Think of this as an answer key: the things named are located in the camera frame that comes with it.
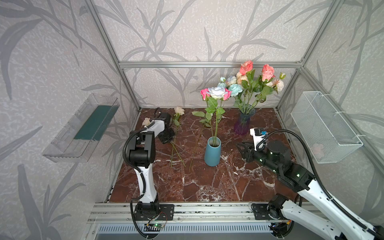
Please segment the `purple blue glass vase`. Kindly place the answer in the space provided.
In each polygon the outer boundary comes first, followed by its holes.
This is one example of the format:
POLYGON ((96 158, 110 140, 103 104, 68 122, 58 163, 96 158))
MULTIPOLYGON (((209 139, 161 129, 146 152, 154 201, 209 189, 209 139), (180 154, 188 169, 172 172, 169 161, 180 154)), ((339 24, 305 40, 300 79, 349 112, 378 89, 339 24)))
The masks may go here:
POLYGON ((256 110, 252 105, 244 105, 239 108, 240 116, 234 125, 234 131, 238 135, 245 135, 250 129, 251 117, 255 115, 256 110))

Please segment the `cream white rose stem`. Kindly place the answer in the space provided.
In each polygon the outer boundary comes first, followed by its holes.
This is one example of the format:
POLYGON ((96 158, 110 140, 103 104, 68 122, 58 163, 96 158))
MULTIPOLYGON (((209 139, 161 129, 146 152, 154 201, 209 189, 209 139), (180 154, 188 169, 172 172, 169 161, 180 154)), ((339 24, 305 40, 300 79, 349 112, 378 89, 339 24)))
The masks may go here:
POLYGON ((142 126, 148 127, 152 123, 150 118, 145 118, 142 122, 142 126))

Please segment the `peach cream rose stem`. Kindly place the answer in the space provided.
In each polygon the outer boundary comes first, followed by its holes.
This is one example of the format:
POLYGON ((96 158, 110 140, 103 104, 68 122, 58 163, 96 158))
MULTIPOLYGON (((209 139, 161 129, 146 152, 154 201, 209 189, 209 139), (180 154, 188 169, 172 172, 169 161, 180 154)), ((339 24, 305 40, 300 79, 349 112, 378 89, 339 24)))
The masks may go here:
POLYGON ((174 111, 175 111, 175 114, 173 117, 173 124, 176 126, 176 128, 175 128, 175 136, 171 142, 171 145, 173 148, 172 149, 172 156, 171 156, 171 166, 173 165, 174 154, 176 154, 178 156, 178 158, 181 161, 181 163, 183 164, 183 166, 185 166, 185 162, 182 159, 182 157, 181 157, 181 155, 177 149, 177 146, 176 146, 177 133, 178 133, 179 128, 181 127, 181 117, 185 114, 185 110, 182 107, 175 107, 174 111))

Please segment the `teal ceramic cylinder vase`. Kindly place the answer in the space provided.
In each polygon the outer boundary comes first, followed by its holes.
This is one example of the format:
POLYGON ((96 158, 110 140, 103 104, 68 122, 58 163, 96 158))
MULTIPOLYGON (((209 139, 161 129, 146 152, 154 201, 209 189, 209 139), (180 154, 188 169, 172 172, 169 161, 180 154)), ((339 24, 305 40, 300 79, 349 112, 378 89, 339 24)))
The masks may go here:
POLYGON ((208 139, 205 151, 205 163, 210 167, 215 167, 219 164, 221 158, 221 140, 217 137, 208 139))

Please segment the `magenta rosebud stem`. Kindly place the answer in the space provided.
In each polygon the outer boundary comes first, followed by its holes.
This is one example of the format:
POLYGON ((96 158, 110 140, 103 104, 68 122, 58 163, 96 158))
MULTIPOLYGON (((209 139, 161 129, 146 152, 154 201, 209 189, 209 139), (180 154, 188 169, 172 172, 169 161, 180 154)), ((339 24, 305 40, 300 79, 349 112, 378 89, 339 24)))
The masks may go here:
POLYGON ((214 146, 216 143, 215 140, 215 134, 214 134, 214 127, 213 127, 213 115, 216 112, 216 105, 214 103, 214 99, 211 97, 211 94, 209 93, 209 89, 203 89, 200 91, 200 94, 202 95, 203 101, 207 104, 207 107, 205 108, 205 112, 203 111, 194 111, 192 112, 193 116, 200 117, 201 119, 199 122, 203 124, 203 127, 206 127, 207 129, 211 130, 212 133, 212 141, 210 143, 211 147, 214 146))
POLYGON ((225 94, 223 96, 223 101, 228 100, 231 97, 231 94, 232 94, 231 91, 229 91, 228 89, 225 89, 225 94))

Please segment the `light blue white rose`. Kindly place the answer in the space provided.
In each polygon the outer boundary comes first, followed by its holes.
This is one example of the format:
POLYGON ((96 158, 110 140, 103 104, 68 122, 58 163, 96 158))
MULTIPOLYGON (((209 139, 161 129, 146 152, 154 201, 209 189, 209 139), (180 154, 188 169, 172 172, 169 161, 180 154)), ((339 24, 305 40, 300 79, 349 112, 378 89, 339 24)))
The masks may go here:
POLYGON ((211 117, 215 117, 214 126, 211 126, 213 130, 213 140, 211 143, 212 147, 217 147, 218 143, 218 128, 220 121, 222 119, 225 110, 222 107, 222 103, 224 102, 224 97, 227 94, 227 89, 224 87, 215 87, 208 88, 206 100, 208 103, 208 108, 206 109, 206 113, 210 114, 211 117))

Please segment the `blue white rose stem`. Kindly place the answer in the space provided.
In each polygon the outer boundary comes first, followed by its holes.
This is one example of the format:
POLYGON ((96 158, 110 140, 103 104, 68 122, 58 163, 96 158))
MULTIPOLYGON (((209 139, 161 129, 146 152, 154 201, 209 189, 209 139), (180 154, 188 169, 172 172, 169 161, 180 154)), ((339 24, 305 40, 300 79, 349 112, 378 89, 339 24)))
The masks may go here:
POLYGON ((226 84, 228 87, 236 83, 237 83, 237 78, 235 76, 230 76, 226 79, 226 84))

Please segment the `pale pink peony flower stem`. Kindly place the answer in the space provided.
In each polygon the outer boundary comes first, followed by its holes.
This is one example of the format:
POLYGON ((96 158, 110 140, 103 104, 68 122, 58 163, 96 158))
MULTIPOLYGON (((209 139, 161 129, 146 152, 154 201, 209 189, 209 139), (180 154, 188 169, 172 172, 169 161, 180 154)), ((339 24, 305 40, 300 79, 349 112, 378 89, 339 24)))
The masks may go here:
POLYGON ((266 86, 273 88, 277 93, 280 93, 284 89, 284 82, 283 80, 286 78, 286 74, 280 73, 279 77, 276 79, 275 76, 273 76, 268 82, 266 83, 266 86))

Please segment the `pink rose flower stem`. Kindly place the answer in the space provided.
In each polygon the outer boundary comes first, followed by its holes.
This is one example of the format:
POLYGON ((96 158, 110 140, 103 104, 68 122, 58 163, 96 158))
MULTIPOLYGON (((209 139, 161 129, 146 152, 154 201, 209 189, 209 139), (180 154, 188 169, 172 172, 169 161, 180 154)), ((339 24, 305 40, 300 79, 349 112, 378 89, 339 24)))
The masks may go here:
POLYGON ((256 85, 252 88, 255 93, 255 100, 252 103, 252 107, 255 107, 258 103, 265 102, 267 96, 275 91, 274 84, 272 83, 274 78, 274 68, 268 64, 264 65, 261 75, 255 80, 256 85))

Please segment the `dark pink rose stem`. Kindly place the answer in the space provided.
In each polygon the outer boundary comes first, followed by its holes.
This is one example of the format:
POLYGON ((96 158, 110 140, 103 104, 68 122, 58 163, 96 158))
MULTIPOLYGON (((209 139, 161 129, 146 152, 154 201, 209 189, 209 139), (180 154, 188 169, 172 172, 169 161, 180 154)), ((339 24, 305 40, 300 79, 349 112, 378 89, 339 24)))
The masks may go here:
POLYGON ((243 84, 242 84, 242 87, 243 87, 242 104, 247 105, 250 102, 250 99, 253 94, 253 88, 255 86, 255 81, 254 81, 255 71, 253 70, 253 62, 246 61, 245 63, 241 64, 241 68, 239 72, 242 75, 246 75, 249 80, 248 82, 243 81, 243 84))

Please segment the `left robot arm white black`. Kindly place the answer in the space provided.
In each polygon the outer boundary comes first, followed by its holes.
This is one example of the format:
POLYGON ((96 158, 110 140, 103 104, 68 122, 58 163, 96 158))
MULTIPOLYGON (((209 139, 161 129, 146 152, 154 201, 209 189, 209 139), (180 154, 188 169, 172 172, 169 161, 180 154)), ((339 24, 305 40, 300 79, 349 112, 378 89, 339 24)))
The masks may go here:
POLYGON ((124 162, 135 170, 139 182, 140 196, 136 199, 136 212, 158 215, 160 203, 153 179, 153 163, 156 158, 156 138, 162 144, 170 143, 175 136, 171 128, 171 115, 160 112, 140 130, 131 131, 126 140, 122 156, 124 162))

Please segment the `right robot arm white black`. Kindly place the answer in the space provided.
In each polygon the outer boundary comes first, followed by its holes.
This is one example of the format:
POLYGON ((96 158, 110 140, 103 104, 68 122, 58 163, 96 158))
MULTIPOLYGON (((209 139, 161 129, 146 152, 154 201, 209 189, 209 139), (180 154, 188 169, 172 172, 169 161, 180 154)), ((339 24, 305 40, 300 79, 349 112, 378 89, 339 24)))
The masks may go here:
POLYGON ((324 218, 313 214, 281 194, 268 204, 273 219, 292 220, 325 240, 382 240, 384 228, 373 226, 340 204, 320 186, 320 181, 303 166, 291 160, 291 151, 280 141, 272 141, 261 151, 256 144, 237 144, 244 160, 256 161, 277 175, 278 180, 314 205, 324 218))

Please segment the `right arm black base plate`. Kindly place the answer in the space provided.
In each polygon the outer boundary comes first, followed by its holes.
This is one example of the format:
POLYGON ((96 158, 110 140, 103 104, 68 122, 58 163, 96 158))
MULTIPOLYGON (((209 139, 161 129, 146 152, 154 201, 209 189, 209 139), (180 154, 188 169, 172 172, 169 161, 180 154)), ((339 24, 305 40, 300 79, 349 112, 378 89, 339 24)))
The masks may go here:
POLYGON ((278 214, 271 214, 268 204, 252 203, 251 210, 256 220, 279 220, 278 214))

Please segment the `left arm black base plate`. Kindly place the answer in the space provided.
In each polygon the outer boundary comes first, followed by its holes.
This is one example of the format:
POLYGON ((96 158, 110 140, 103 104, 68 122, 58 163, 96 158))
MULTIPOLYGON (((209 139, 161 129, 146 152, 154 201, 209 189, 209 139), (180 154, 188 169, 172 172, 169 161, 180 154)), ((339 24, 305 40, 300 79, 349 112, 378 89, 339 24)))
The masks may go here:
POLYGON ((172 221, 174 219, 175 205, 160 204, 158 210, 154 208, 144 208, 143 206, 135 207, 134 217, 136 221, 172 221))

